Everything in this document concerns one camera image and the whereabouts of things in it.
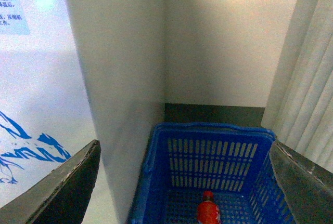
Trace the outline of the camera right gripper finger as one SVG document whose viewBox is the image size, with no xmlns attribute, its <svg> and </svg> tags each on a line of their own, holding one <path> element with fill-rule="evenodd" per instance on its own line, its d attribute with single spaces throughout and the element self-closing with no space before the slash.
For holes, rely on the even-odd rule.
<svg viewBox="0 0 333 224">
<path fill-rule="evenodd" d="M 332 173 L 279 141 L 270 160 L 295 222 L 332 223 Z"/>
</svg>

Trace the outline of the finger of the camera left gripper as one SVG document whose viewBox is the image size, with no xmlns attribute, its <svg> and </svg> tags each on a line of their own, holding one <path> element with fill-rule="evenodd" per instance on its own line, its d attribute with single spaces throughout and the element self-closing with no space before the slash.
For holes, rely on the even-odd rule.
<svg viewBox="0 0 333 224">
<path fill-rule="evenodd" d="M 93 140 L 1 208 L 1 223 L 82 223 L 95 187 L 101 146 Z"/>
</svg>

